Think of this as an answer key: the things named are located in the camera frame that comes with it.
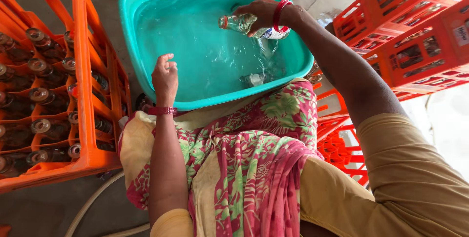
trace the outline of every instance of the woman's left hand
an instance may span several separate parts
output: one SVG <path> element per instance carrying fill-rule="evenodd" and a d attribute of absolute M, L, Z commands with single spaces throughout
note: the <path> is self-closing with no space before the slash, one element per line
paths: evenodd
<path fill-rule="evenodd" d="M 156 107 L 173 107 L 179 85 L 176 62 L 170 62 L 174 54 L 158 57 L 151 81 L 156 94 Z"/>

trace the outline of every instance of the woman's left arm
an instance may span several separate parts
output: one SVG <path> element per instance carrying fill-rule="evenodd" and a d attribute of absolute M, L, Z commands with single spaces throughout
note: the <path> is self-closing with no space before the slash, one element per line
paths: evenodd
<path fill-rule="evenodd" d="M 158 58 L 151 75 L 157 107 L 172 107 L 178 88 L 173 54 Z M 157 116 L 155 143 L 150 159 L 148 213 L 150 226 L 164 213 L 177 208 L 188 209 L 186 165 L 174 127 L 173 115 Z"/>

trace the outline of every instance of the bottle label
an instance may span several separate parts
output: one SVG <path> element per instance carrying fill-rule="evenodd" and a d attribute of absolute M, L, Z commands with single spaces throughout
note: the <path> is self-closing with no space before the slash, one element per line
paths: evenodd
<path fill-rule="evenodd" d="M 260 38 L 261 39 L 282 39 L 287 32 L 280 33 L 280 32 L 275 31 L 273 28 L 269 28 L 264 32 L 264 34 L 261 35 Z"/>

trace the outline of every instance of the beige sleeve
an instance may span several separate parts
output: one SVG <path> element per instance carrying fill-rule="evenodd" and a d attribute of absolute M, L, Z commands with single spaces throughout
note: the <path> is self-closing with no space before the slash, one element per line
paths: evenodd
<path fill-rule="evenodd" d="M 174 209 L 159 217 L 151 228 L 150 237 L 193 237 L 194 226 L 186 209 Z"/>
<path fill-rule="evenodd" d="M 468 183 L 407 117 L 370 117 L 357 135 L 377 203 L 424 236 L 469 236 Z"/>

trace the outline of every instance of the bangle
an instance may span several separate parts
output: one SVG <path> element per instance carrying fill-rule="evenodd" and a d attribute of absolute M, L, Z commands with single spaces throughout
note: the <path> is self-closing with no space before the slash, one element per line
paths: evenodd
<path fill-rule="evenodd" d="M 287 5 L 287 4 L 293 4 L 290 0 L 281 0 L 277 7 L 275 8 L 275 11 L 273 12 L 273 29 L 279 33 L 285 33 L 288 30 L 288 26 L 282 27 L 280 30 L 278 29 L 278 22 L 280 21 L 280 13 L 282 12 L 282 9 Z"/>
<path fill-rule="evenodd" d="M 161 115 L 161 114 L 177 114 L 175 107 L 152 107 L 148 109 L 148 114 Z"/>

